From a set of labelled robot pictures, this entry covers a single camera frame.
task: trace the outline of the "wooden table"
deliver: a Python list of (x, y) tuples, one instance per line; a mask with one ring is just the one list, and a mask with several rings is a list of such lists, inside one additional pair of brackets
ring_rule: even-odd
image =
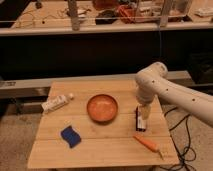
[[(45, 28), (45, 27), (70, 27), (70, 17), (67, 16), (67, 1), (44, 1), (43, 7), (36, 9), (35, 2), (29, 3), (12, 28)], [(99, 11), (95, 10), (92, 1), (77, 1), (79, 8), (89, 9), (86, 20), (81, 22), (81, 26), (93, 26)], [(124, 24), (117, 20), (114, 24)]]
[[(136, 141), (134, 110), (136, 84), (133, 80), (55, 82), (49, 98), (73, 93), (68, 105), (43, 115), (29, 157), (28, 168), (84, 168), (177, 164), (178, 158), (161, 106), (156, 97), (151, 104), (148, 130), (143, 133), (158, 143), (164, 160)], [(93, 122), (86, 112), (88, 100), (109, 94), (118, 102), (117, 117), (107, 125)], [(82, 142), (70, 149), (60, 132), (72, 125)]]
[[(193, 0), (188, 16), (193, 22), (210, 22), (212, 17), (199, 17), (195, 15), (195, 11), (204, 7), (204, 0)], [(209, 0), (206, 7), (213, 7), (213, 1)]]

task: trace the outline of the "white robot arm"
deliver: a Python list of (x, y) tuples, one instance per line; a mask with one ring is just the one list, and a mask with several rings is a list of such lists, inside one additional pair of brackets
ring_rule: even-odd
[(172, 83), (165, 79), (167, 73), (167, 67), (161, 62), (139, 71), (135, 77), (139, 86), (138, 102), (150, 104), (157, 94), (213, 127), (213, 96)]

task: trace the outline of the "orange object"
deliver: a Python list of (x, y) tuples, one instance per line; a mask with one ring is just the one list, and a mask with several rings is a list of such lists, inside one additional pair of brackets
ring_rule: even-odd
[(105, 10), (115, 8), (119, 5), (117, 0), (92, 0), (96, 10)]
[(120, 19), (124, 23), (135, 22), (135, 10), (133, 10), (129, 5), (120, 5), (118, 7), (118, 13), (120, 15)]
[(117, 115), (118, 104), (116, 100), (109, 95), (96, 95), (87, 103), (87, 112), (93, 120), (107, 122)]
[(140, 134), (134, 134), (133, 137), (135, 139), (137, 139), (141, 144), (145, 145), (151, 151), (153, 151), (153, 152), (158, 152), (159, 151), (159, 148), (158, 148), (158, 146), (157, 146), (157, 144), (155, 142), (144, 138)]

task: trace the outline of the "sponge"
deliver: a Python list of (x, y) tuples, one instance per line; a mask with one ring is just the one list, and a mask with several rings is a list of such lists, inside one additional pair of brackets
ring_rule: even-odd
[(81, 137), (72, 129), (72, 126), (68, 126), (63, 131), (61, 131), (61, 136), (65, 141), (68, 142), (70, 148), (73, 148), (81, 142)]

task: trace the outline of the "floor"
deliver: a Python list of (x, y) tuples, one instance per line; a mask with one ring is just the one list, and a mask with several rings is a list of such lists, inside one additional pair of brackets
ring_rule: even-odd
[[(173, 108), (171, 105), (163, 105), (166, 112)], [(181, 109), (172, 111), (168, 117), (168, 125), (175, 125), (186, 113)], [(41, 118), (40, 113), (35, 114), (6, 114), (0, 121), (0, 171), (29, 171), (27, 169), (27, 159), (30, 154), (33, 140), (36, 135), (38, 124)], [(197, 171), (213, 171), (213, 131), (212, 128), (200, 122), (194, 117), (189, 118), (189, 130), (191, 133), (192, 147), (196, 151), (197, 159), (189, 162)], [(172, 131), (172, 136), (179, 149), (187, 144), (187, 134), (185, 124), (181, 124)], [(146, 171), (150, 167), (131, 167), (131, 168), (102, 168), (105, 170), (120, 171)], [(71, 169), (77, 171), (98, 171), (100, 168), (92, 169)]]

